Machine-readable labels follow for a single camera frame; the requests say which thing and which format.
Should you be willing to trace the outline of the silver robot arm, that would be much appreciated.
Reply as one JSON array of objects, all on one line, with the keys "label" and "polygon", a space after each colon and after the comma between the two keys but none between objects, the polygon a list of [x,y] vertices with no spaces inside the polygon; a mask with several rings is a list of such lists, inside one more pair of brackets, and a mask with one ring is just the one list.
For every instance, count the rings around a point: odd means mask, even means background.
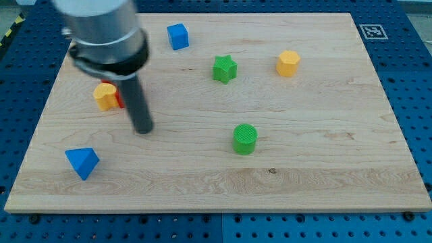
[{"label": "silver robot arm", "polygon": [[131,0],[52,0],[63,16],[62,35],[74,45],[74,65],[95,78],[109,80],[119,89],[130,121],[139,134],[153,129],[138,71],[149,58],[146,32]]}]

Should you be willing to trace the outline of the black pusher rod tool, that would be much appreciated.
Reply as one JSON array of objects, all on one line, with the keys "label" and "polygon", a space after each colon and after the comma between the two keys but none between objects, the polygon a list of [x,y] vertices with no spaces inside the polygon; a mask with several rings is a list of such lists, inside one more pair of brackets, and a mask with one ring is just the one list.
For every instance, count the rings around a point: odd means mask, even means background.
[{"label": "black pusher rod tool", "polygon": [[134,130],[139,134],[151,132],[153,120],[138,76],[131,74],[122,77],[117,81],[117,86]]}]

